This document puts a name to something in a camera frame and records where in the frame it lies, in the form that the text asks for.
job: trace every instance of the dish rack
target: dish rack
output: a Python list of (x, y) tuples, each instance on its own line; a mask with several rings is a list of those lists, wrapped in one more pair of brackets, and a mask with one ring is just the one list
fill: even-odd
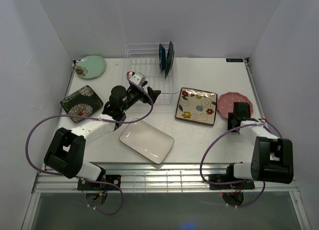
[[(169, 43), (162, 43), (162, 45), (164, 46), (167, 55)], [(174, 54), (172, 69), (167, 78), (164, 79), (165, 71), (160, 70), (159, 43), (127, 44), (122, 81), (122, 85), (126, 88), (129, 87), (129, 83), (126, 79), (128, 71), (140, 72), (146, 76), (148, 84), (144, 89), (147, 89), (149, 86), (153, 90), (161, 91), (155, 104), (174, 102), (178, 93), (176, 55)]]

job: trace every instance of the pink plate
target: pink plate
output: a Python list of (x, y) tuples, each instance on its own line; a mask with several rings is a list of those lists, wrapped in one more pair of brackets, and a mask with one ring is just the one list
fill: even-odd
[(250, 115), (253, 115), (254, 108), (252, 102), (243, 94), (238, 92), (228, 92), (222, 94), (217, 101), (217, 109), (224, 118), (228, 118), (228, 113), (232, 113), (234, 110), (234, 102), (249, 103)]

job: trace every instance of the metal frame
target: metal frame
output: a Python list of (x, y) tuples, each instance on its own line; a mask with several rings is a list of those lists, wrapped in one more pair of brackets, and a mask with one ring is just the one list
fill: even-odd
[[(247, 60), (245, 60), (245, 66), (258, 105), (258, 111), (262, 117), (265, 117)], [(210, 190), (209, 185), (202, 181), (198, 164), (164, 164), (160, 167), (149, 164), (97, 164), (106, 169), (107, 174), (122, 175), (121, 189), (124, 193), (221, 192), (220, 190)], [(227, 164), (207, 164), (203, 166), (203, 173), (204, 175), (225, 173), (227, 166)], [(41, 193), (82, 193), (82, 191), (76, 189), (77, 184), (77, 179), (38, 174), (21, 229), (31, 229)], [(262, 185), (262, 182), (255, 182), (256, 187), (254, 190), (245, 191), (259, 192), (262, 189)], [(301, 229), (310, 229), (310, 224), (300, 199), (298, 184), (295, 180), (289, 185), (266, 183), (265, 191), (289, 192)]]

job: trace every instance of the floral plate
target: floral plate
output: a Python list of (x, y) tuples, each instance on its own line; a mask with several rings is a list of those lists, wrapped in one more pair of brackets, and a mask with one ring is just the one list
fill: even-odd
[(175, 118), (205, 125), (214, 125), (216, 110), (216, 93), (182, 88)]
[[(67, 114), (90, 116), (103, 106), (103, 101), (89, 85), (86, 85), (68, 97), (62, 99), (60, 104)], [(83, 120), (82, 118), (70, 119), (74, 123)]]
[(84, 79), (100, 76), (106, 69), (106, 62), (100, 56), (90, 55), (80, 59), (75, 64), (75, 73)]

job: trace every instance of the white rectangular plate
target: white rectangular plate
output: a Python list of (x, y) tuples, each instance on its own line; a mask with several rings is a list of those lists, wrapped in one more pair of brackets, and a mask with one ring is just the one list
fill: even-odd
[(129, 124), (120, 141), (156, 164), (160, 164), (172, 148), (174, 139), (144, 121)]

